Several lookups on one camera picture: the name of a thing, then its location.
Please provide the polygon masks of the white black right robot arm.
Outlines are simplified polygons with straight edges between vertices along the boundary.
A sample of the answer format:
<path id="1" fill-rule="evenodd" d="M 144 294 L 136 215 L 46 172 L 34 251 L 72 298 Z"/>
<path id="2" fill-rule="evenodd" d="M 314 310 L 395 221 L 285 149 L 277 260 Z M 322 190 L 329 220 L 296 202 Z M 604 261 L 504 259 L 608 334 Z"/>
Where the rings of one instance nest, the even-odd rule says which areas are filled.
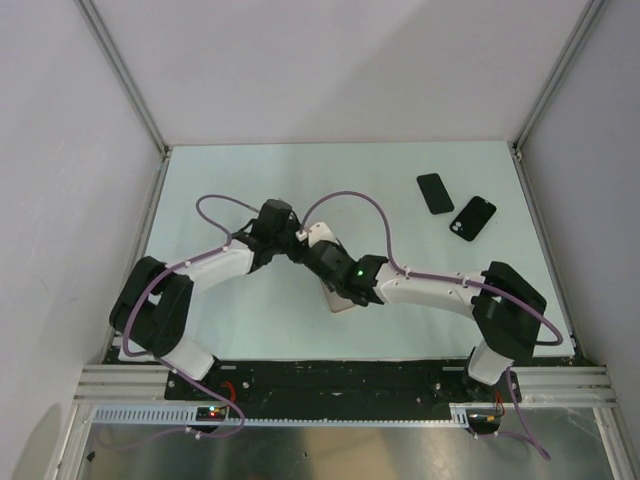
<path id="1" fill-rule="evenodd" d="M 464 393 L 486 400 L 498 388 L 505 370 L 533 357 L 547 302 L 510 265 L 494 261 L 471 276 L 401 273 L 384 256 L 353 259 L 338 240 L 300 235 L 296 261 L 323 284 L 329 309 L 410 304 L 432 307 L 469 318 L 482 340 L 472 350 L 462 376 Z"/>

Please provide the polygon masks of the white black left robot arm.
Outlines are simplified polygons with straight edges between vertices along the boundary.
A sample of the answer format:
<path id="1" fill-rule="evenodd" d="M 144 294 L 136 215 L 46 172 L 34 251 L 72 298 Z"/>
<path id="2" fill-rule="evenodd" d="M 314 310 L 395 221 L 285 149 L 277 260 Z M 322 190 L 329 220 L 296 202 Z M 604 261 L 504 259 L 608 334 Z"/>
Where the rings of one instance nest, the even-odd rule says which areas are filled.
<path id="1" fill-rule="evenodd" d="M 193 297 L 285 254 L 299 228 L 291 205 L 269 199 L 221 247 L 173 266 L 152 256 L 138 260 L 109 315 L 111 327 L 123 336 L 122 350 L 129 357 L 148 354 L 167 363 L 187 376 L 187 387 L 197 397 L 214 397 L 222 385 L 213 368 L 217 358 L 185 332 Z"/>

